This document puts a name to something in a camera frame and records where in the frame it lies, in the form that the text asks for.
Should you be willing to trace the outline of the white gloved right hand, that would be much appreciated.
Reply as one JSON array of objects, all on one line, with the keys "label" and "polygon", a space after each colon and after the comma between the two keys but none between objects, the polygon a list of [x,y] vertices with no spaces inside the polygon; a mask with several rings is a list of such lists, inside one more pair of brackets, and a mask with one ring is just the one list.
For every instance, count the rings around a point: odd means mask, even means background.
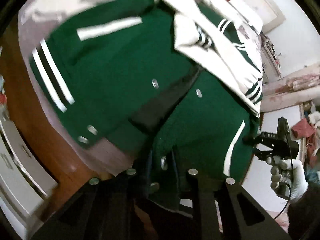
[{"label": "white gloved right hand", "polygon": [[271,167],[271,189],[276,195],[290,202],[299,200],[309,185],[305,179],[303,164],[296,159],[267,158]]}]

